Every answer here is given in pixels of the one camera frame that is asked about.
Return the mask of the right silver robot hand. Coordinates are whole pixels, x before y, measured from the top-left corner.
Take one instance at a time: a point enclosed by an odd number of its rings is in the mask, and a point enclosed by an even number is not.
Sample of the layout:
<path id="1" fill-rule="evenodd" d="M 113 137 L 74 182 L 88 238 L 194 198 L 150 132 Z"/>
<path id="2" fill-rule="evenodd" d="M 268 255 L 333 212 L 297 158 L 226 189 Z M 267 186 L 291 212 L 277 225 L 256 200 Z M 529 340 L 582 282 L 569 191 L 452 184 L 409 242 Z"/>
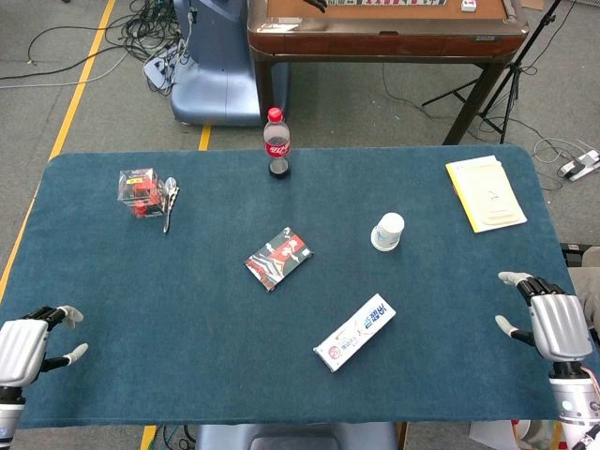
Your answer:
<path id="1" fill-rule="evenodd" d="M 532 329 L 526 331 L 497 315 L 495 322 L 499 328 L 510 338 L 534 347 L 551 362 L 551 378 L 587 378 L 582 362 L 593 352 L 593 344 L 578 298 L 542 277 L 527 273 L 503 271 L 498 278 L 517 288 L 532 324 Z"/>

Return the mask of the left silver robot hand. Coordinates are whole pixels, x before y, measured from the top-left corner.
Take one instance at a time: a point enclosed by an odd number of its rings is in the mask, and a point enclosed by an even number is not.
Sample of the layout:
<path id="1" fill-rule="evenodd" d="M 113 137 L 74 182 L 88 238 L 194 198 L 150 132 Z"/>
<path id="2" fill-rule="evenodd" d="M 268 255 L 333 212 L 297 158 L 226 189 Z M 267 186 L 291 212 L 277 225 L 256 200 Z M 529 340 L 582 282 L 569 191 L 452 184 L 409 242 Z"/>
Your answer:
<path id="1" fill-rule="evenodd" d="M 62 356 L 47 358 L 48 339 L 54 327 L 64 323 L 73 329 L 84 320 L 72 306 L 40 307 L 20 319 L 7 321 L 1 327 L 1 386 L 24 388 L 40 373 L 68 367 L 88 350 L 83 343 Z"/>

